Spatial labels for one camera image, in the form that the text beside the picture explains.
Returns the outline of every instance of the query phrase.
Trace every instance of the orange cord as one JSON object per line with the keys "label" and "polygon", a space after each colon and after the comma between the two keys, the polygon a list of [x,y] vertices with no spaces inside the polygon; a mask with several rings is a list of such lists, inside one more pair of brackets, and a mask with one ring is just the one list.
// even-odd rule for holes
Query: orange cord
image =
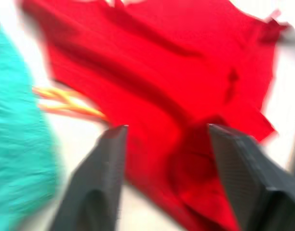
{"label": "orange cord", "polygon": [[75,103],[71,98],[73,97],[79,98],[82,96],[76,91],[73,91],[73,90],[67,91],[67,90],[61,90],[57,88],[50,88],[50,89],[34,88],[33,91],[45,99],[56,100],[56,101],[60,101],[64,103],[64,104],[55,105],[55,106],[40,104],[40,107],[46,111],[54,112],[59,110],[69,110],[69,111],[73,111],[73,112],[77,112],[77,113],[81,113],[85,115],[96,116],[102,120],[107,121],[107,117],[101,111]]}

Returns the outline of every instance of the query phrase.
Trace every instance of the teal towel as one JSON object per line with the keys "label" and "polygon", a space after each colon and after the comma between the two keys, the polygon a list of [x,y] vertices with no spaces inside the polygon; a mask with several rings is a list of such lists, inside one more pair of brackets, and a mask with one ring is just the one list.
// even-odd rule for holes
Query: teal towel
{"label": "teal towel", "polygon": [[0,231],[12,231],[57,186],[54,145],[32,79],[0,29]]}

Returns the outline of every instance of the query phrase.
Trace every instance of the white surface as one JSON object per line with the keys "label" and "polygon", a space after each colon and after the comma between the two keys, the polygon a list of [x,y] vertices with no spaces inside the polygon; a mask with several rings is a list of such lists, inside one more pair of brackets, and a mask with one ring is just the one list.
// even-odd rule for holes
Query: white surface
{"label": "white surface", "polygon": [[[236,6],[257,17],[266,18],[273,10],[280,8],[282,21],[288,21],[295,27],[295,0],[232,0]],[[46,65],[41,37],[31,29],[31,25],[22,20],[13,0],[0,1],[0,23],[24,56],[35,85],[51,85],[50,71]],[[279,46],[275,83],[271,86],[265,115],[279,132],[277,137],[266,141],[267,154],[283,168],[288,168],[295,141],[295,45]],[[104,131],[105,126],[87,120],[48,114],[48,119],[58,139],[58,158],[64,165],[66,178],[77,164],[93,147],[95,140]],[[27,220],[20,231],[45,231],[54,216],[63,194]],[[183,230],[139,192],[124,185],[121,200],[121,219],[118,230]]]}

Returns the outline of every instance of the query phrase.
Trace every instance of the turquoise cloth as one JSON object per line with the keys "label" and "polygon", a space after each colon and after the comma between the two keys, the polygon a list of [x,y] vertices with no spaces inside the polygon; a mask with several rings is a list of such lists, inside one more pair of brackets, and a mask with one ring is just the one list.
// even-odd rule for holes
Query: turquoise cloth
{"label": "turquoise cloth", "polygon": [[15,230],[57,186],[52,136],[31,87],[23,59],[0,29],[0,231]]}

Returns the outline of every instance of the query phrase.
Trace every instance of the red shirt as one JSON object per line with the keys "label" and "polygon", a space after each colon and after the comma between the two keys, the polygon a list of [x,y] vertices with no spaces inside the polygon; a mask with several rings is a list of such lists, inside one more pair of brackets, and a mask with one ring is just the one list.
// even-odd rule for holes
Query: red shirt
{"label": "red shirt", "polygon": [[23,7],[44,31],[55,79],[129,125],[127,179],[187,230],[237,230],[206,124],[259,141],[274,131],[260,109],[282,27],[228,0]]}

